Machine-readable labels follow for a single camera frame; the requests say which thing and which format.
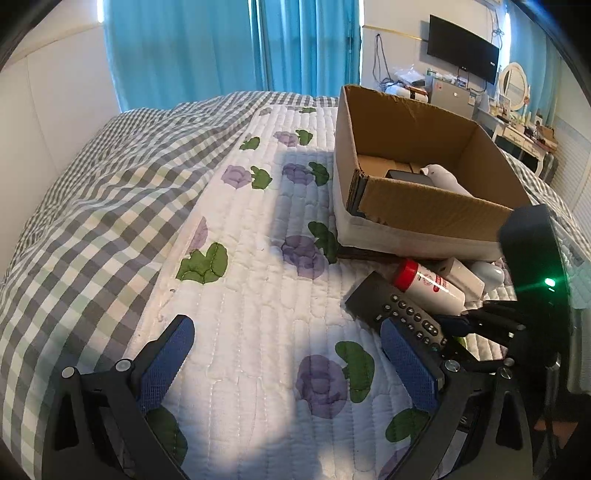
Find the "screw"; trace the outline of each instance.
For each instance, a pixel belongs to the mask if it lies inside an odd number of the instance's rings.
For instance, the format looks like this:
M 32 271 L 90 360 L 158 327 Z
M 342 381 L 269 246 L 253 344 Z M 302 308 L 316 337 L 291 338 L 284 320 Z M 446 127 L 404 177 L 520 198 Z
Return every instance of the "screw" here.
M 126 358 L 124 358 L 123 360 L 119 360 L 115 364 L 115 370 L 117 370 L 118 372 L 126 372 L 130 368 L 131 368 L 131 361 L 127 360 Z
M 501 368 L 500 372 L 501 376 L 503 378 L 506 378 L 507 380 L 510 380 L 511 377 L 513 377 L 513 373 L 511 373 L 511 370 L 509 370 L 508 368 Z
M 61 371 L 61 376 L 63 378 L 70 378 L 74 373 L 76 373 L 74 367 L 65 367 L 65 369 Z
M 460 364 L 455 360 L 445 360 L 443 365 L 445 366 L 446 370 L 449 370 L 450 372 L 457 372 L 460 370 Z

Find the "flat screen tv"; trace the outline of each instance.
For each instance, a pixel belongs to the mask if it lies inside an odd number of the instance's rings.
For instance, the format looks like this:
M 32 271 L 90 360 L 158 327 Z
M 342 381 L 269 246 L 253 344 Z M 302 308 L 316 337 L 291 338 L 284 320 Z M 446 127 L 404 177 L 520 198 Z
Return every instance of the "flat screen tv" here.
M 427 54 L 495 83 L 499 48 L 484 38 L 431 15 Z

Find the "red cap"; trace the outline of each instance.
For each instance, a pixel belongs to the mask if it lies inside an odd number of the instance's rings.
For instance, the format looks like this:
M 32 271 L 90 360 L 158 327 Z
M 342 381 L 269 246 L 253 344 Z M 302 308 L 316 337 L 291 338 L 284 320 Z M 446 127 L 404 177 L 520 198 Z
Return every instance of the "red cap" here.
M 394 274 L 394 281 L 392 283 L 397 289 L 407 291 L 410 284 L 413 282 L 417 271 L 418 263 L 410 258 L 405 258 L 400 262 L 400 265 Z

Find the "curtain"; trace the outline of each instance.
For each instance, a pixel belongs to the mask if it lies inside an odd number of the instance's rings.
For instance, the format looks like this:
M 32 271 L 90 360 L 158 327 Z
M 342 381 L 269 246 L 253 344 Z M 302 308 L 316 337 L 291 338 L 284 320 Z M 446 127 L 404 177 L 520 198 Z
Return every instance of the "curtain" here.
M 546 33 L 533 23 L 513 2 L 507 2 L 511 17 L 511 55 L 523 68 L 531 86 L 528 112 L 532 119 L 540 110 L 544 123 L 554 118 L 561 58 Z
M 248 0 L 105 0 L 122 111 L 257 90 Z
M 257 82 L 338 96 L 359 83 L 359 0 L 250 0 Z

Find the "bed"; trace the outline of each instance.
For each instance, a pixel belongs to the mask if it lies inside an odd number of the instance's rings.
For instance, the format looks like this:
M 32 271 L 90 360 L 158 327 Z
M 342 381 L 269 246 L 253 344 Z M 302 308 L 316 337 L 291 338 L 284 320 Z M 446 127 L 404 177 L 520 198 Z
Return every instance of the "bed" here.
M 359 480 L 392 469 L 413 436 L 396 418 L 412 404 L 379 338 L 342 306 L 391 267 L 335 258 L 336 102 L 248 92 L 127 112 L 47 192 L 0 290 L 2 438 L 30 476 L 41 478 L 61 370 L 132 358 L 177 313 L 195 321 L 196 342 L 163 407 L 189 477 Z M 570 264 L 591 258 L 561 199 L 508 161 L 532 201 L 551 207 Z M 510 280 L 491 298 L 514 299 Z M 467 347 L 502 355 L 474 335 Z M 369 383 L 345 368 L 353 358 Z

